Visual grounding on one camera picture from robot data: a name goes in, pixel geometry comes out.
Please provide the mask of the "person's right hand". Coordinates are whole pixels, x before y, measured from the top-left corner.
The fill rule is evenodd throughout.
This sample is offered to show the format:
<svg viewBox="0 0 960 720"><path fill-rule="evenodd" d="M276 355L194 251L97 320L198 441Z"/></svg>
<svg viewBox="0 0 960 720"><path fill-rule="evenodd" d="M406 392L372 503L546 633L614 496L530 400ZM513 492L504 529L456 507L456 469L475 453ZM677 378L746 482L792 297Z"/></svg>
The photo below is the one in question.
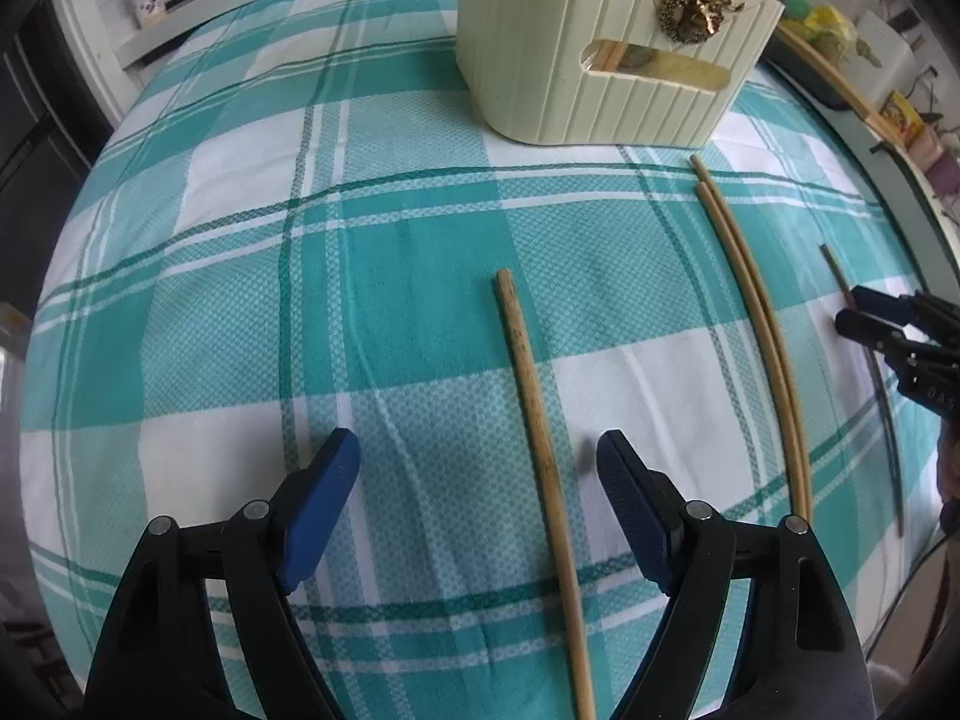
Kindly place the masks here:
<svg viewBox="0 0 960 720"><path fill-rule="evenodd" d="M960 437L948 422L942 424L937 441L937 491L944 504L960 497Z"/></svg>

